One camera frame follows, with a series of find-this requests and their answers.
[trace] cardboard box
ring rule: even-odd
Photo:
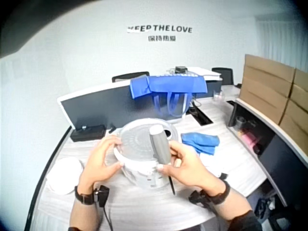
[[[289,97],[292,83],[284,80],[283,78],[254,69],[247,65],[244,67],[244,78],[262,83],[263,85],[280,93],[284,97]]]
[[[290,100],[285,110],[285,115],[288,115],[308,135],[308,113],[306,111]]]
[[[308,155],[308,134],[305,133],[287,114],[282,118],[280,127]]]
[[[296,70],[290,98],[308,112],[308,73]]]
[[[241,89],[240,99],[266,115],[274,123],[279,124],[285,109],[287,98],[281,96],[272,89],[270,89],[269,93],[263,91],[263,96],[261,96],[260,92],[257,92],[256,94],[257,88],[252,90],[253,85],[249,86],[247,79],[244,81],[245,83]]]
[[[247,54],[245,56],[245,65],[282,78],[289,83],[292,83],[294,79],[295,68],[270,59]]]

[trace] hand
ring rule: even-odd
[[[211,194],[217,194],[216,191],[212,192],[212,190],[217,185],[224,185],[224,183],[220,184],[222,181],[204,167],[197,153],[189,146],[176,141],[170,141],[169,145],[172,155],[171,165],[158,165],[157,170],[165,175],[174,177],[184,185],[197,186],[210,191]],[[181,159],[180,167],[174,166],[176,159]]]
[[[123,166],[120,162],[110,166],[105,164],[106,151],[114,144],[121,144],[120,139],[117,136],[108,136],[103,138],[91,151],[87,165],[79,179],[77,189],[79,194],[91,194],[95,182],[111,178]]]

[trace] office desk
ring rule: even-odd
[[[240,90],[233,86],[223,86],[223,91],[225,100],[231,100],[238,97]],[[199,108],[213,121],[213,124],[202,127],[188,115],[175,124],[175,127],[179,133],[194,131],[218,135],[220,145],[216,148],[215,161],[223,172],[229,174],[227,178],[229,184],[244,196],[248,196],[265,181],[266,175],[226,127],[233,107],[226,102],[216,103],[211,98],[198,101],[202,104]],[[90,150],[97,142],[74,143],[67,139],[53,162],[74,156],[86,164]],[[106,163],[111,164],[115,161],[112,150],[109,150]],[[106,210],[115,231],[181,230],[201,224],[214,216],[210,211],[191,204],[187,198],[194,189],[185,187],[175,180],[176,196],[172,194],[169,185],[156,190],[143,190],[131,184],[121,171],[104,185],[110,188]],[[54,194],[49,190],[45,180],[34,210],[31,230],[67,230],[74,199],[74,193]],[[105,218],[100,230],[109,230]]]

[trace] desk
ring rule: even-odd
[[[234,86],[223,86],[222,89],[225,100],[234,100],[240,91]],[[216,162],[223,172],[229,174],[227,181],[231,187],[248,196],[265,181],[266,175],[226,127],[233,107],[226,102],[216,103],[211,98],[198,101],[202,104],[199,108],[213,121],[213,124],[202,127],[188,115],[175,124],[175,127],[179,133],[194,131],[218,135],[220,145],[216,148],[214,156]],[[53,163],[64,157],[75,156],[86,164],[90,150],[97,142],[74,143],[67,139]],[[110,150],[106,155],[106,163],[111,164],[115,161]],[[194,189],[185,187],[175,180],[176,196],[173,196],[169,185],[156,190],[138,188],[132,185],[121,171],[104,185],[110,188],[106,210],[115,231],[181,230],[201,224],[214,216],[210,211],[191,204],[187,198]],[[73,193],[64,196],[54,194],[47,187],[45,180],[34,209],[31,230],[67,230],[74,199]],[[109,230],[105,219],[100,230]]]

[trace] white plastic container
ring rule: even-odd
[[[145,189],[157,189],[169,183],[168,177],[156,170],[157,159],[150,141],[149,129],[161,124],[169,140],[179,140],[176,128],[161,119],[138,119],[125,125],[118,136],[122,144],[114,148],[116,158],[125,163],[122,171],[134,184]]]

